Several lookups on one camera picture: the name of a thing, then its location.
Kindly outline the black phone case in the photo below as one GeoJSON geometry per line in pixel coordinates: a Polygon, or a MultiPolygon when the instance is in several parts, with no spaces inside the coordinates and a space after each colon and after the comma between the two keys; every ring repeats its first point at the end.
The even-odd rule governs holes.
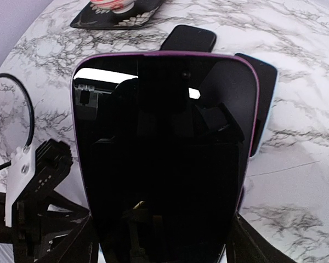
{"type": "Polygon", "coordinates": [[[160,50],[211,52],[217,35],[203,28],[177,25],[162,43],[160,50]]]}

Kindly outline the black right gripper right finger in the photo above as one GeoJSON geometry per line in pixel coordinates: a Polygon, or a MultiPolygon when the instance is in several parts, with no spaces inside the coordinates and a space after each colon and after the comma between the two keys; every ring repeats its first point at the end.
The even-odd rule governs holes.
{"type": "Polygon", "coordinates": [[[228,263],[295,263],[235,213],[226,244],[228,263]]]}

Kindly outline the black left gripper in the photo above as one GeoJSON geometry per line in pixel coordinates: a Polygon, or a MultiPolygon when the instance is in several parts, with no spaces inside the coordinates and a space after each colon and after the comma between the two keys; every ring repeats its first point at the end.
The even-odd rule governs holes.
{"type": "Polygon", "coordinates": [[[36,170],[12,206],[12,227],[5,226],[5,193],[0,193],[0,243],[12,244],[14,262],[34,262],[49,220],[76,220],[90,214],[55,191],[69,175],[69,145],[50,139],[35,147],[36,170]]]}

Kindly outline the black smartphone front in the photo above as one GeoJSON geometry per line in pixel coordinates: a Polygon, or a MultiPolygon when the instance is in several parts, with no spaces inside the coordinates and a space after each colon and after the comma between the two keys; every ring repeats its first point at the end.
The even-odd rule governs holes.
{"type": "Polygon", "coordinates": [[[90,56],[71,101],[106,262],[219,262],[242,190],[259,82],[238,56],[90,56]]]}

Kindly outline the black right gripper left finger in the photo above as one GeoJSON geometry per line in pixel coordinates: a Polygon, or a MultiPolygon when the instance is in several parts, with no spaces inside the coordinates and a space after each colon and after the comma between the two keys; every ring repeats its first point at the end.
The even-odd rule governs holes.
{"type": "Polygon", "coordinates": [[[90,214],[73,221],[49,220],[34,262],[98,262],[99,240],[90,214]]]}

